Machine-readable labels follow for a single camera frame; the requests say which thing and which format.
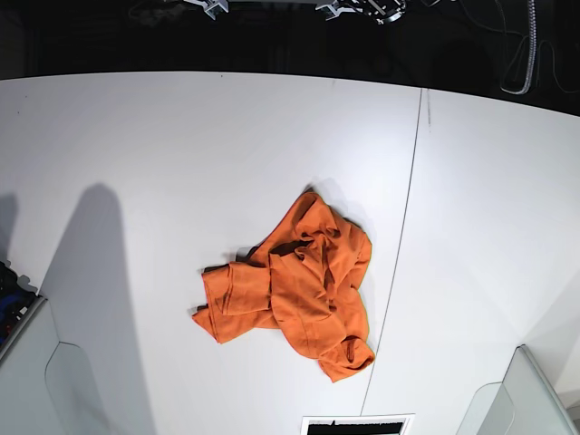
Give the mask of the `orange t-shirt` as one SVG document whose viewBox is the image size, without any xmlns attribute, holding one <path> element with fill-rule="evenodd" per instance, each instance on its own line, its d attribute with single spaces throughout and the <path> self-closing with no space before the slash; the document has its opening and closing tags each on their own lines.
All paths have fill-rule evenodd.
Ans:
<svg viewBox="0 0 580 435">
<path fill-rule="evenodd" d="M 246 258 L 203 271 L 206 302 L 192 319 L 218 343 L 278 329 L 338 382 L 375 359 L 360 295 L 371 257 L 366 233 L 307 190 Z"/>
</svg>

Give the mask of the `white framed black slot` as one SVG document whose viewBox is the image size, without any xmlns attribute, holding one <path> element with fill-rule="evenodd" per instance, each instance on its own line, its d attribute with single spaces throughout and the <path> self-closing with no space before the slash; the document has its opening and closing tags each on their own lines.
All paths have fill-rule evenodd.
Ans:
<svg viewBox="0 0 580 435">
<path fill-rule="evenodd" d="M 409 434 L 415 415 L 308 416 L 303 417 L 301 435 Z"/>
</svg>

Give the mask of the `bin with dark items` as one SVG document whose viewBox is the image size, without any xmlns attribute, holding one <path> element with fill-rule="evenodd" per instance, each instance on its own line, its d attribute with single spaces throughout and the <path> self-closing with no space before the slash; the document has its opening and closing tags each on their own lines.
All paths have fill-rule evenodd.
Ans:
<svg viewBox="0 0 580 435">
<path fill-rule="evenodd" d="M 0 275 L 0 344 L 7 344 L 11 333 L 16 329 L 38 296 L 35 292 L 24 290 L 17 282 L 17 274 L 1 263 Z"/>
</svg>

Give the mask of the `grey panel right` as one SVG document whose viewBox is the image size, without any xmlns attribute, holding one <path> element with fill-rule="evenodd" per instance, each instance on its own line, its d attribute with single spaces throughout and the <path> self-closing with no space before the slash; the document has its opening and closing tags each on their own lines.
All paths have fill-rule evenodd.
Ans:
<svg viewBox="0 0 580 435">
<path fill-rule="evenodd" d="M 528 346 L 515 350 L 504 378 L 480 387 L 458 435 L 577 434 L 579 408 L 566 409 Z"/>
</svg>

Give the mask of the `grey panel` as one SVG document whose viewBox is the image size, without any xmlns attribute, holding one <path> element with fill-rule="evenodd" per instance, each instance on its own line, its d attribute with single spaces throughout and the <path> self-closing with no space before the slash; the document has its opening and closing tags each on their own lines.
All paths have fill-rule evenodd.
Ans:
<svg viewBox="0 0 580 435">
<path fill-rule="evenodd" d="M 515 350 L 504 378 L 480 387 L 458 435 L 577 434 L 579 408 L 566 409 L 528 346 Z"/>
<path fill-rule="evenodd" d="M 1 351 L 3 434 L 107 434 L 85 351 L 60 340 L 50 304 L 33 304 Z"/>
</svg>

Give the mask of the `grey panel left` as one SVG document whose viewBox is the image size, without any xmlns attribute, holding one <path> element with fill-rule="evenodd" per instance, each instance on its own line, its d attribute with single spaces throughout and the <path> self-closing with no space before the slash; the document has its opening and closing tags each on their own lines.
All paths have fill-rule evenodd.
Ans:
<svg viewBox="0 0 580 435">
<path fill-rule="evenodd" d="M 3 434 L 107 434 L 85 351 L 60 340 L 50 304 L 33 304 L 1 351 Z"/>
</svg>

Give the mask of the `metal bracket top left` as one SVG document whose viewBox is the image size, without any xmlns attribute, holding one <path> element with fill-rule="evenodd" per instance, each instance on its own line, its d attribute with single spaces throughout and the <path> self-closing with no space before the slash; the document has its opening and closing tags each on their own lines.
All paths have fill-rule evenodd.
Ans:
<svg viewBox="0 0 580 435">
<path fill-rule="evenodd" d="M 204 13 L 212 20 L 216 20 L 219 15 L 227 14 L 229 5 L 227 0 L 184 0 L 191 5 L 199 6 Z"/>
</svg>

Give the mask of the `metal bracket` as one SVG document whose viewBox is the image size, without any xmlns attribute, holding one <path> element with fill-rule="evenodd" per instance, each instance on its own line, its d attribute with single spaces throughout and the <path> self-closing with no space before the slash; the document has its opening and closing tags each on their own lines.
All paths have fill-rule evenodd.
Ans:
<svg viewBox="0 0 580 435">
<path fill-rule="evenodd" d="M 191 5 L 199 6 L 204 13 L 212 20 L 216 20 L 219 15 L 227 14 L 229 5 L 227 0 L 184 0 Z"/>
<path fill-rule="evenodd" d="M 392 23 L 406 12 L 405 0 L 334 0 L 322 1 L 315 7 L 324 14 L 326 20 L 332 20 L 341 14 L 354 13 L 372 19 L 376 24 Z"/>
</svg>

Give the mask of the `metal bracket top right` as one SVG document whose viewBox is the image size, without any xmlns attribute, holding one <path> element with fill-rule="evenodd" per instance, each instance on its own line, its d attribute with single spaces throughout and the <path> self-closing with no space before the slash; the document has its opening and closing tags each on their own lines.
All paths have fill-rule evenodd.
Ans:
<svg viewBox="0 0 580 435">
<path fill-rule="evenodd" d="M 334 0 L 322 1 L 315 7 L 324 14 L 326 20 L 332 20 L 341 14 L 354 13 L 372 19 L 376 24 L 392 23 L 406 12 L 405 0 Z"/>
</svg>

